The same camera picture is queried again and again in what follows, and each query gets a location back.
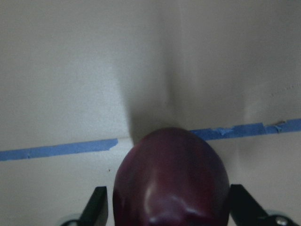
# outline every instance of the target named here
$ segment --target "metal bolt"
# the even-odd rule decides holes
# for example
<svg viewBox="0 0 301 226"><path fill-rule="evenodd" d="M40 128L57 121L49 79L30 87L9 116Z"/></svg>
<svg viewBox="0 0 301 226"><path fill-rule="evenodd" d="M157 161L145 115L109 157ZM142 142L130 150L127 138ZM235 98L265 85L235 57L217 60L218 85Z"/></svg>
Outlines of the metal bolt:
<svg viewBox="0 0 301 226"><path fill-rule="evenodd" d="M276 223L281 226L287 226L287 224L288 224L287 219L285 219L283 217L276 217L275 220L276 220Z"/></svg>

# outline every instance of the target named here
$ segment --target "glossy purple skin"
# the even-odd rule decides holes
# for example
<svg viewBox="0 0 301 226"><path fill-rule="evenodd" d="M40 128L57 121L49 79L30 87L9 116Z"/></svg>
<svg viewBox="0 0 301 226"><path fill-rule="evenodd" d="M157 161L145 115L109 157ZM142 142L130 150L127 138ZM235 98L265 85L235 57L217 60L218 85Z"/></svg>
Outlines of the glossy purple skin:
<svg viewBox="0 0 301 226"><path fill-rule="evenodd" d="M194 134L160 129L135 145L115 178L115 226L226 226L229 181Z"/></svg>

